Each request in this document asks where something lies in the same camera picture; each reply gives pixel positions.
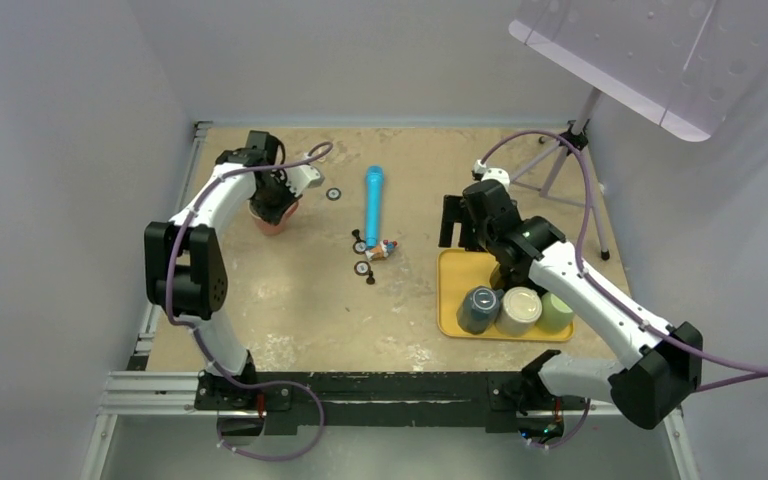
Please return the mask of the black ceramic mug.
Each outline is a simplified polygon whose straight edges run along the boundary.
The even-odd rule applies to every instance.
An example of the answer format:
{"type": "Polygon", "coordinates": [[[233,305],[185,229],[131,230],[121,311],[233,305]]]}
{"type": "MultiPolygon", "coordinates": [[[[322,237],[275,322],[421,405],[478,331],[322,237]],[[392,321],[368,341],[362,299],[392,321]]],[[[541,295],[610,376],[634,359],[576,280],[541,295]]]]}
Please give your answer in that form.
{"type": "Polygon", "coordinates": [[[526,273],[517,272],[502,264],[495,266],[491,272],[489,283],[493,290],[502,290],[504,292],[514,287],[524,287],[533,290],[538,296],[542,296],[547,292],[545,288],[529,279],[526,273]]]}

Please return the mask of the grey teal ceramic mug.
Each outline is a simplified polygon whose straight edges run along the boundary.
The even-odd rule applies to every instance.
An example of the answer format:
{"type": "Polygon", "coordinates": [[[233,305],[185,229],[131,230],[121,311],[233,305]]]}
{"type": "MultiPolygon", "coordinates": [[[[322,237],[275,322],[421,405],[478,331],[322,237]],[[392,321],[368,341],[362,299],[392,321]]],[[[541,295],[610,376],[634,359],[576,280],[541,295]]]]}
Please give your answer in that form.
{"type": "Polygon", "coordinates": [[[464,296],[456,313],[458,326],[472,335],[484,333],[496,321],[504,291],[479,286],[464,296]]]}

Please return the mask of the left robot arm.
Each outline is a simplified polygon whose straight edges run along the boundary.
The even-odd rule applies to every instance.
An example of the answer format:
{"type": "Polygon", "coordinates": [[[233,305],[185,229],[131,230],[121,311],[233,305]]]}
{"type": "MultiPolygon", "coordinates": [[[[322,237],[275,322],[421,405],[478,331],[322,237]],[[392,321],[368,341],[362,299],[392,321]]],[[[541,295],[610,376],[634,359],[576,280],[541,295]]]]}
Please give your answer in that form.
{"type": "Polygon", "coordinates": [[[252,405],[262,388],[252,355],[224,309],[229,280],[220,237],[242,206],[267,234],[283,230],[299,196],[287,177],[283,142],[254,130],[243,147],[226,150],[197,196],[167,222],[144,231],[146,292],[171,325],[193,337],[205,359],[206,393],[219,389],[232,408],[252,405]]]}

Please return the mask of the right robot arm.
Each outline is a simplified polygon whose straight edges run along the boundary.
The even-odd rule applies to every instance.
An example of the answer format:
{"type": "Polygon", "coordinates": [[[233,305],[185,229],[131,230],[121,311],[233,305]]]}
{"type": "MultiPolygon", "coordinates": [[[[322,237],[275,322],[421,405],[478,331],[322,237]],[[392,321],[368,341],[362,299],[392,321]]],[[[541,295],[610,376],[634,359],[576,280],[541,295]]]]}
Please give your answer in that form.
{"type": "Polygon", "coordinates": [[[497,180],[482,180],[443,198],[438,245],[486,252],[494,288],[528,287],[558,297],[614,353],[612,361],[548,350],[521,371],[517,393],[544,407],[562,396],[610,402],[634,425],[651,430],[700,391],[703,336],[647,311],[578,258],[564,233],[542,216],[523,218],[497,180]]]}

